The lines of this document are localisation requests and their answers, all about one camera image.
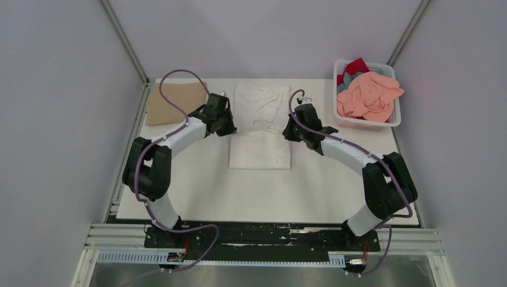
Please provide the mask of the white t shirt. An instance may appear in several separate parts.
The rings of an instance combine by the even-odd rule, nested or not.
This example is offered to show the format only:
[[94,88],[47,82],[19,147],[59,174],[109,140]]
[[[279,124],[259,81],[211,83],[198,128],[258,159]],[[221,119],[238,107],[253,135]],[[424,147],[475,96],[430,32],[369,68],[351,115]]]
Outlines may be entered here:
[[237,83],[233,95],[230,169],[289,170],[291,146],[282,135],[288,123],[289,85]]

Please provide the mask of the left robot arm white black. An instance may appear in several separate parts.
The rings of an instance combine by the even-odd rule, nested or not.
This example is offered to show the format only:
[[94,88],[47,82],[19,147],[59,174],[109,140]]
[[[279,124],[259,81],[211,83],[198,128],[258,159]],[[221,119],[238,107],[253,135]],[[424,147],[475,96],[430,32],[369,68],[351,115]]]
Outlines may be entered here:
[[160,240],[177,247],[183,239],[181,217],[174,210],[167,192],[172,160],[192,144],[210,135],[219,137],[236,132],[230,100],[225,93],[212,93],[206,104],[190,113],[177,128],[153,139],[137,137],[132,142],[121,180],[141,202],[153,227],[161,230]]

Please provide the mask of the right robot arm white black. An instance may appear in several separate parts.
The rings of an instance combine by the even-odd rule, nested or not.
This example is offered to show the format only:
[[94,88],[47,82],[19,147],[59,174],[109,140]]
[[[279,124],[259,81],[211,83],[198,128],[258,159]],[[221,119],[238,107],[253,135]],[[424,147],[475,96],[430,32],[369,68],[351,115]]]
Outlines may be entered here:
[[419,195],[399,153],[377,154],[347,140],[337,129],[323,126],[310,103],[289,111],[282,135],[287,141],[304,142],[308,149],[337,160],[361,176],[365,204],[341,225],[340,242],[346,248],[359,248],[375,228],[398,217],[402,209],[407,210],[407,218],[413,216],[411,204]]

